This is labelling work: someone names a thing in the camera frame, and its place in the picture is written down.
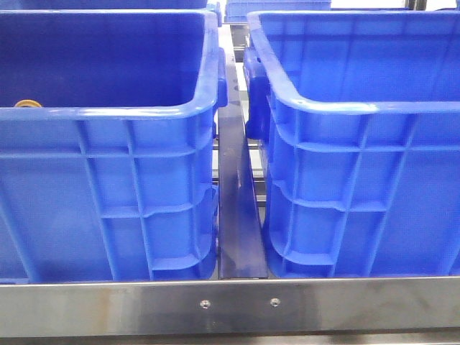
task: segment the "blue plastic crate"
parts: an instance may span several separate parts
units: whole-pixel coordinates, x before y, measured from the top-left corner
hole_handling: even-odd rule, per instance
[[[216,16],[0,11],[0,32],[0,282],[209,277]]]
[[[247,22],[246,15],[254,11],[331,9],[331,0],[228,0],[225,22]]]
[[[217,0],[0,0],[1,9],[207,9],[217,14]]]
[[[460,274],[460,13],[248,17],[273,272]]]

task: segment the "blue plastic bin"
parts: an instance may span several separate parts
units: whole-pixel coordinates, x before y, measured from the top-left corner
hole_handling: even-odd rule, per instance
[[[248,17],[272,271],[460,274],[460,13]]]
[[[210,277],[216,16],[0,11],[0,32],[0,282]]]
[[[1,9],[207,9],[217,14],[217,0],[0,0]]]
[[[228,0],[225,22],[247,22],[246,15],[254,11],[331,9],[331,0]]]

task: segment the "metal frame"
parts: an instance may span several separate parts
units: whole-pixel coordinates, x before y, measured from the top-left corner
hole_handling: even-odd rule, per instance
[[[231,42],[230,26],[224,25],[221,44],[226,49],[229,106],[219,112],[221,279],[0,285],[0,338],[66,337],[64,340],[43,340],[41,344],[128,344],[128,341],[132,344],[460,343],[460,277],[242,279],[265,278],[267,266]],[[431,331],[413,333],[426,328]],[[397,333],[401,330],[405,332],[403,335],[356,333]],[[255,336],[319,331],[355,333]],[[138,343],[136,339],[124,338],[166,334],[252,336],[187,337],[185,340],[141,338]],[[67,338],[82,336],[116,337]],[[36,340],[0,339],[0,343],[6,342],[39,344]]]

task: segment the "crate rim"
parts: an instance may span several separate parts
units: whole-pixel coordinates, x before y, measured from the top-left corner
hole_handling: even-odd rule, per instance
[[[451,113],[460,112],[460,101],[378,101],[378,102],[321,102],[301,96],[297,88],[289,79],[284,68],[281,66],[270,42],[268,41],[262,27],[260,17],[266,14],[278,16],[346,16],[349,14],[360,14],[362,16],[428,16],[428,17],[454,17],[460,22],[458,11],[254,11],[247,15],[249,32],[254,43],[257,56],[260,58],[270,87],[277,99],[299,111],[306,111],[314,114],[343,114],[343,115],[365,115],[365,114],[407,114],[407,113]]]
[[[34,9],[34,10],[0,10],[4,15],[23,14],[198,14],[203,17],[203,48],[197,83],[193,98],[177,106],[140,106],[140,107],[44,107],[14,108],[0,107],[0,121],[41,121],[41,120],[155,120],[184,119],[197,116],[212,109],[218,101],[218,65],[219,33],[216,15],[202,9]]]

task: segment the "screw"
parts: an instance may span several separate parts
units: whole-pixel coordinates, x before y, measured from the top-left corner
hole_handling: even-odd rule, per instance
[[[211,302],[209,302],[208,300],[202,300],[200,302],[200,307],[202,307],[203,309],[209,309],[209,307],[211,307]]]
[[[281,304],[281,300],[279,298],[272,298],[270,300],[270,305],[273,307],[273,308],[276,308],[278,306],[280,306]]]

